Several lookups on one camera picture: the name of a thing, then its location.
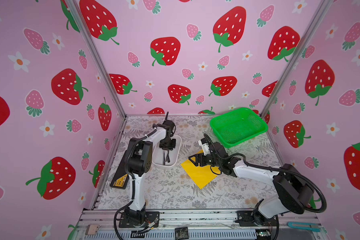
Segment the white rectangular tray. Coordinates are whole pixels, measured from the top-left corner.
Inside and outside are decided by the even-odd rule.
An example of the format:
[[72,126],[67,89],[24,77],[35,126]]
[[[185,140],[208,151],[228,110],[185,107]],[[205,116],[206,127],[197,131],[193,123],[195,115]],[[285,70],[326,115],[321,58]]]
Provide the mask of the white rectangular tray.
[[176,146],[173,150],[163,150],[159,147],[159,143],[155,146],[153,151],[152,163],[155,167],[162,169],[172,169],[177,164],[182,139],[179,135],[174,135]]

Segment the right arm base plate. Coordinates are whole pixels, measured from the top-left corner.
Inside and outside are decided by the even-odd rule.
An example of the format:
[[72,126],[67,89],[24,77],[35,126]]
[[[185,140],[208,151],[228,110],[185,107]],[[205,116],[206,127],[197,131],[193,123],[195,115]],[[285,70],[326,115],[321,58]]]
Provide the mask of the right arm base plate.
[[278,222],[275,217],[266,219],[260,214],[254,214],[252,211],[237,211],[235,223],[241,227],[276,227]]

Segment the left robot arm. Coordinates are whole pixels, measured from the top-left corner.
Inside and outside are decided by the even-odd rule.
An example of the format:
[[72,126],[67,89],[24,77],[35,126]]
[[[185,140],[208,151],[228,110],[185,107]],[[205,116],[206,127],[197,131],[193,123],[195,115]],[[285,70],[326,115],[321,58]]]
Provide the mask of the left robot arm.
[[151,168],[153,148],[158,145],[164,153],[164,162],[170,160],[170,152],[177,145],[174,135],[176,125],[171,120],[164,120],[162,124],[153,124],[153,131],[142,138],[131,138],[123,160],[125,172],[130,176],[130,202],[125,208],[128,218],[142,224],[146,216],[146,202],[144,199],[144,174]]

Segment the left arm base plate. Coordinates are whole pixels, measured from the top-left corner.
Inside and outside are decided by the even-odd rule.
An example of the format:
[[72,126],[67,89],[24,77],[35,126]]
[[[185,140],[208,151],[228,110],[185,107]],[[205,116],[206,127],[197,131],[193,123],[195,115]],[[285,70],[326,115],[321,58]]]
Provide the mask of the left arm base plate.
[[126,213],[122,213],[118,227],[119,228],[157,228],[160,221],[160,212],[145,212],[144,216],[130,216]]

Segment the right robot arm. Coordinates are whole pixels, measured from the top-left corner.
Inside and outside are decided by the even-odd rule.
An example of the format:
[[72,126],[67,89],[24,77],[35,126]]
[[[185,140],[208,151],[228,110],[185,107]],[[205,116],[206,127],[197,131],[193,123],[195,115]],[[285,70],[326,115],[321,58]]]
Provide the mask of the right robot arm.
[[217,167],[227,176],[255,180],[276,189],[277,194],[260,200],[247,218],[247,222],[263,226],[270,219],[285,213],[302,215],[308,210],[314,188],[309,181],[292,166],[279,168],[250,164],[242,154],[228,155],[219,143],[208,144],[199,141],[202,153],[191,155],[188,160],[196,167]]

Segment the yellow paper napkin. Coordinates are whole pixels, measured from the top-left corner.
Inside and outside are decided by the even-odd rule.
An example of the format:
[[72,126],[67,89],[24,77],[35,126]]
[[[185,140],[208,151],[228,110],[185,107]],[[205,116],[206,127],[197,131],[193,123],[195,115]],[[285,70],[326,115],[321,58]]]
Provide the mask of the yellow paper napkin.
[[222,173],[218,167],[211,167],[209,165],[196,167],[190,160],[184,161],[181,166],[200,189],[203,189]]

